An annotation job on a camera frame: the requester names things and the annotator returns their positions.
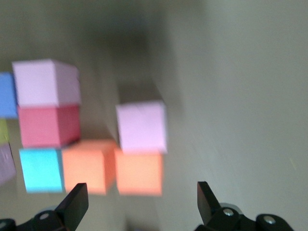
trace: cube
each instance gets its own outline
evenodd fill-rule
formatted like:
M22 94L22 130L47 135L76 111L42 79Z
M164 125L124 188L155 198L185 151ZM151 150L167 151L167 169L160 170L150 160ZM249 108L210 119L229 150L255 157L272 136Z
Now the cube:
M9 133L5 119L0 119L0 144L9 142Z
M16 175L15 164L10 145L0 144L0 185L9 181Z
M22 144L60 148L80 138L79 107L18 108Z
M80 104L78 69L52 59L13 62L20 107Z
M134 150L167 152L166 113L162 101L126 103L116 106L120 145Z
M71 191L80 182L88 192L107 194L116 179L114 140L82 140L63 150L65 190Z
M63 191L61 150L20 149L19 154L28 193Z
M161 196L163 156L157 152L115 150L116 184L121 195Z
M18 118L14 76L0 73L0 118Z

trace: light purple cube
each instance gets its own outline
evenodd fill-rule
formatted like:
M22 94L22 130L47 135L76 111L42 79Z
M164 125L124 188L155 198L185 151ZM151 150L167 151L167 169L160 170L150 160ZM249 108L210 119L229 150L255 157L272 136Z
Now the light purple cube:
M162 101L116 106L120 145L125 151L167 153L166 110Z
M15 164L8 143L0 145L0 186L16 175Z
M80 104L78 69L52 59L13 62L20 107Z

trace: cyan cube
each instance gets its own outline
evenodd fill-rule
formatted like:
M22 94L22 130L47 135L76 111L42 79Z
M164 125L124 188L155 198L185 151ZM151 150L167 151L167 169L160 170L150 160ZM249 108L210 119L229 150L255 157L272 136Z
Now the cyan cube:
M61 150L20 149L19 154L28 193L64 190Z

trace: stacked cubes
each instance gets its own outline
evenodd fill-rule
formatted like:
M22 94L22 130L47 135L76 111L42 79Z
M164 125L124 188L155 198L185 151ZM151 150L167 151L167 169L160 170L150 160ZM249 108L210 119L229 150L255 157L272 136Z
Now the stacked cubes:
M26 190L61 192L61 147L80 138L78 70L51 59L13 62L13 70Z
M120 194L161 195L163 156L167 153L166 111L162 101L116 107L120 145L116 180Z
M14 76L9 72L0 73L0 185L16 175L9 144L6 119L16 119L17 99Z

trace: bolt head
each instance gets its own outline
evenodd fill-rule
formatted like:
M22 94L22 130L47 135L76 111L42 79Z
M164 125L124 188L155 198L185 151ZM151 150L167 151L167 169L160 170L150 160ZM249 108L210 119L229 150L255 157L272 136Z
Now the bolt head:
M275 219L271 216L264 216L264 220L271 225L276 223Z
M44 214L40 215L39 219L44 220L47 217L49 217L49 214L48 213L44 213Z
M229 217L234 215L233 211L229 208L225 208L223 212Z

